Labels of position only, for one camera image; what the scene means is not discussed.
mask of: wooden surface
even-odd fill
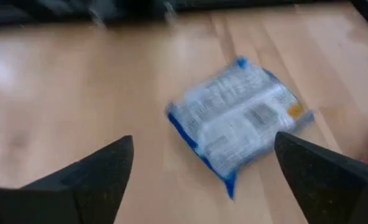
[[[19,187],[125,134],[131,179],[117,223],[306,223],[273,153],[243,168],[237,200],[164,115],[236,55],[316,113],[300,137],[368,147],[368,24],[348,3],[185,15],[170,25],[0,30],[0,186]]]

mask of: blue package edge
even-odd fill
[[[176,117],[171,112],[167,112],[167,118],[171,122],[171,124],[176,128],[179,135],[184,139],[184,141],[188,144],[188,146],[192,149],[192,151],[208,166],[210,170],[216,174],[219,179],[221,179],[227,188],[228,197],[234,200],[234,193],[235,193],[235,182],[237,177],[237,169],[233,170],[227,177],[223,177],[218,174],[213,167],[211,166],[209,160],[198,153],[196,153],[195,149],[198,147],[198,143],[196,143],[187,133],[184,131],[181,124],[177,121]]]

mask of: light wood grain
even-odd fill
[[[0,30],[0,186],[19,187],[125,134],[131,179],[117,223],[305,224],[277,158],[243,167],[237,199],[165,118],[166,104],[237,55],[311,110],[298,135],[368,148],[368,24],[348,3],[181,15],[166,24]]]

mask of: plastic wrapper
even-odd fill
[[[170,122],[234,197],[239,168],[273,149],[278,131],[313,120],[270,72],[237,59],[167,106]]]

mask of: barcode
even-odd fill
[[[257,105],[255,108],[251,108],[245,112],[244,116],[253,124],[253,126],[261,131],[278,121],[277,112],[265,104]]]

